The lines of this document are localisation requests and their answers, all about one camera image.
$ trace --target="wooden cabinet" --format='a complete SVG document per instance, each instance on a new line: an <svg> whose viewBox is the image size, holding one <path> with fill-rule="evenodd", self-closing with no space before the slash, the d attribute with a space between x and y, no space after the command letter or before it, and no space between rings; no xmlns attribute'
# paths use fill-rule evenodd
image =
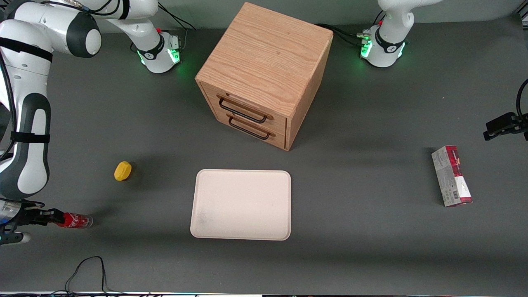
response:
<svg viewBox="0 0 528 297"><path fill-rule="evenodd" d="M323 78L332 37L245 3L195 79L220 123L288 151Z"/></svg>

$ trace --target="gray table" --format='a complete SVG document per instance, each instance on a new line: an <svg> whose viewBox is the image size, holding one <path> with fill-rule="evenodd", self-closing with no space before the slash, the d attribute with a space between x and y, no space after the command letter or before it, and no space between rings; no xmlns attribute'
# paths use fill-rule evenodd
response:
<svg viewBox="0 0 528 297"><path fill-rule="evenodd" d="M528 143L482 137L487 121L514 111L526 78L518 18L417 24L388 69L335 39L290 152L209 111L194 76L222 33L190 32L183 63L163 75L143 68L123 34L104 36L93 59L55 55L51 178L34 199L97 224L21 228L34 239L1 248L0 290L59 290L79 261L101 255L123 291L528 293ZM472 205L442 205L430 150L447 144L459 146ZM122 160L135 176L118 183ZM290 172L290 238L192 237L204 168ZM99 280L89 262L72 289L96 291Z"/></svg>

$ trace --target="red and white box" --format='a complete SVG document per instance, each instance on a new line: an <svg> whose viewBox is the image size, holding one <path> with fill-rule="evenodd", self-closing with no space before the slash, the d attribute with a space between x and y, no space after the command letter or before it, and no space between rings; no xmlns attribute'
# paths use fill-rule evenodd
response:
<svg viewBox="0 0 528 297"><path fill-rule="evenodd" d="M466 180L460 171L460 158L456 145L446 145L431 154L436 176L442 191L444 206L452 207L473 202Z"/></svg>

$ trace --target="white tray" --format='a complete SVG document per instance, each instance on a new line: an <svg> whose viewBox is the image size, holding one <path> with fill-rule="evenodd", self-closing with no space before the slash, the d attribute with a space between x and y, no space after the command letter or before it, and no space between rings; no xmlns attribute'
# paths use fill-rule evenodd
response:
<svg viewBox="0 0 528 297"><path fill-rule="evenodd" d="M191 234L286 240L291 178L286 171L204 169L196 176Z"/></svg>

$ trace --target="drawer handle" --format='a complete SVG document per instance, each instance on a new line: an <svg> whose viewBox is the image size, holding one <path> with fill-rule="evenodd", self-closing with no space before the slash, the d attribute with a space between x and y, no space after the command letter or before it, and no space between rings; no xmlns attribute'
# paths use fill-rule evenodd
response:
<svg viewBox="0 0 528 297"><path fill-rule="evenodd" d="M253 132L251 132L251 131L249 131L249 130L246 130L246 129L240 127L240 126L237 126L237 125L233 124L232 121L233 121L233 117L229 117L229 125L230 125L231 127L235 128L235 129L237 129L237 130L240 130L240 131L242 131L242 132L245 132L245 133L247 133L247 134L249 134L249 135L251 135L251 136L254 136L254 137L256 137L256 138L258 138L258 139L260 139L260 140L266 140L266 139L268 139L269 136L271 135L271 133L268 132L268 133L266 134L266 136L260 136L260 135L258 135L258 134L256 134L256 133L253 133Z"/></svg>
<svg viewBox="0 0 528 297"><path fill-rule="evenodd" d="M223 105L222 104L223 102L224 102L224 98L220 98L220 101L218 102L218 104L220 104L220 107L222 107L223 109L225 109L227 111L230 111L230 112L232 112L232 113L234 113L236 115L239 115L239 116L241 116L241 117L243 117L245 119L248 119L248 120L250 120L252 122L255 122L257 124L264 123L264 121L268 118L268 116L264 116L262 119L256 119L256 118L250 117L248 115L245 115L245 114L243 114L241 112L238 112L238 111L234 110L233 108L229 108L229 107Z"/></svg>

